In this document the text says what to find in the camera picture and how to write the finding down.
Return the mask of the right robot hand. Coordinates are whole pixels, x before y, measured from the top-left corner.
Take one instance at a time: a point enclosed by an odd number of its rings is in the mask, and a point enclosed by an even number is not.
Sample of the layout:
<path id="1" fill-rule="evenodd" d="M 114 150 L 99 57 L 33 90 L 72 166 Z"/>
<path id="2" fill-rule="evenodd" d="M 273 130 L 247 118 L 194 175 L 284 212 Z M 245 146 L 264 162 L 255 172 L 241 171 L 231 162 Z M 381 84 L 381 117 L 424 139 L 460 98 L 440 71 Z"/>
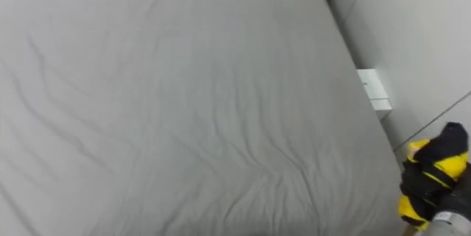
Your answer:
<path id="1" fill-rule="evenodd" d="M 470 163 L 468 162 L 453 191 L 442 198 L 437 207 L 436 214 L 453 212 L 469 220 L 470 195 Z"/>

